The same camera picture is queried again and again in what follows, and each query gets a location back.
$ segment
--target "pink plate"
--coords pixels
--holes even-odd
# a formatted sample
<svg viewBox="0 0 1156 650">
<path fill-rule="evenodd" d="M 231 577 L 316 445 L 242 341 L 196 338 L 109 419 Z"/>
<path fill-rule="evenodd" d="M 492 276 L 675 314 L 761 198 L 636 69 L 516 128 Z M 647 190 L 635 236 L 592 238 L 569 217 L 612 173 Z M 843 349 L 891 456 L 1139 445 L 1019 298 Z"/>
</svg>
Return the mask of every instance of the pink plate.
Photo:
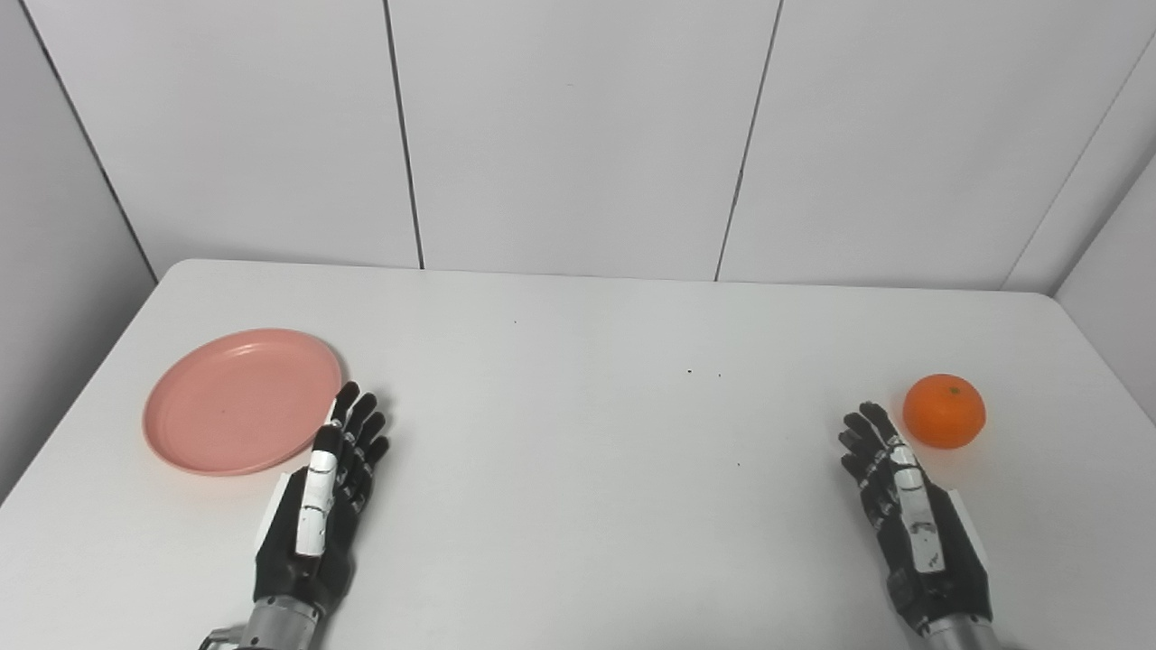
<svg viewBox="0 0 1156 650">
<path fill-rule="evenodd" d="M 249 330 L 209 341 L 161 377 L 144 405 L 144 440 L 190 472 L 247 474 L 312 442 L 341 367 L 328 346 L 292 330 Z"/>
</svg>

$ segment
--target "metal wrist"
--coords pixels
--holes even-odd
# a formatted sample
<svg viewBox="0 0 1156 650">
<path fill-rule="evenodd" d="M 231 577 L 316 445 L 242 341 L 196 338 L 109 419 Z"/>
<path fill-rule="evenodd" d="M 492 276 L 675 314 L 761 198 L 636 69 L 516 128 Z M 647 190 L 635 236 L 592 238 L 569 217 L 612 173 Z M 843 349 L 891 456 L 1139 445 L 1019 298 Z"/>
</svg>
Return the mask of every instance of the metal wrist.
<svg viewBox="0 0 1156 650">
<path fill-rule="evenodd" d="M 929 650 L 1002 650 L 992 622 L 975 614 L 951 614 L 927 623 L 920 636 Z"/>
<path fill-rule="evenodd" d="M 309 650 L 321 611 L 292 598 L 271 596 L 253 603 L 238 650 Z"/>
</svg>

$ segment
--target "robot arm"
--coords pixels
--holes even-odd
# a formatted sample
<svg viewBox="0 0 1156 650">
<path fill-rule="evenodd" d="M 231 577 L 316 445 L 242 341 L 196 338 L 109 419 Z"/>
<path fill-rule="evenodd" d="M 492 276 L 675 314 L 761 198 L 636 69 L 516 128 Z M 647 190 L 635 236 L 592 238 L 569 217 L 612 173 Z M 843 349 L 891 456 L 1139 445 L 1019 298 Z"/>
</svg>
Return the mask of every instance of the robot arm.
<svg viewBox="0 0 1156 650">
<path fill-rule="evenodd" d="M 927 478 L 887 412 L 844 418 L 843 466 L 859 486 L 896 612 L 932 650 L 999 650 L 984 569 L 950 496 Z"/>
<path fill-rule="evenodd" d="M 307 650 L 317 625 L 353 581 L 350 553 L 373 467 L 390 449 L 377 398 L 349 382 L 317 433 L 310 464 L 289 477 L 257 552 L 253 612 L 244 626 L 213 630 L 201 644 L 238 650 Z"/>
</svg>

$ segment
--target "white wall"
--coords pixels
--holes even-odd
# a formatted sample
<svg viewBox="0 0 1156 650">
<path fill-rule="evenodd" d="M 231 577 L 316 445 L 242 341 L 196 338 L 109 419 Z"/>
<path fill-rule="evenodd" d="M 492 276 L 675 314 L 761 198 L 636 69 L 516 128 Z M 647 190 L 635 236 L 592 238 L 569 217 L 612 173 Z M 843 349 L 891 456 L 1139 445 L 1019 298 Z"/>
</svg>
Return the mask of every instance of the white wall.
<svg viewBox="0 0 1156 650">
<path fill-rule="evenodd" d="M 429 268 L 713 278 L 775 2 L 390 7 Z"/>
<path fill-rule="evenodd" d="M 788 0 L 721 278 L 1000 288 L 1154 29 L 1150 0 Z"/>
<path fill-rule="evenodd" d="M 1156 162 L 1149 163 L 1055 297 L 1156 420 Z"/>
<path fill-rule="evenodd" d="M 160 272 L 417 265 L 395 90 L 430 268 L 1050 291 L 1156 145 L 1150 0 L 28 1 Z"/>
<path fill-rule="evenodd" d="M 381 0 L 28 0 L 144 251 L 416 266 Z"/>
<path fill-rule="evenodd" d="M 0 0 L 0 498 L 153 288 L 16 0 Z"/>
</svg>

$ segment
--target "orange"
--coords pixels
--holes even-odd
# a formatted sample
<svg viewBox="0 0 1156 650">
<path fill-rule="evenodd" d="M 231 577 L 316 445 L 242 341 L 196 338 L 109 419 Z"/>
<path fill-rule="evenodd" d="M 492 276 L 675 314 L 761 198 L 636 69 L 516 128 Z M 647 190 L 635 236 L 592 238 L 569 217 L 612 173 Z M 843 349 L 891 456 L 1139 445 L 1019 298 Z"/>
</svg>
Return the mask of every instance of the orange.
<svg viewBox="0 0 1156 650">
<path fill-rule="evenodd" d="M 986 421 L 979 391 L 955 375 L 928 375 L 916 382 L 903 400 L 907 431 L 932 446 L 963 446 L 979 435 Z"/>
</svg>

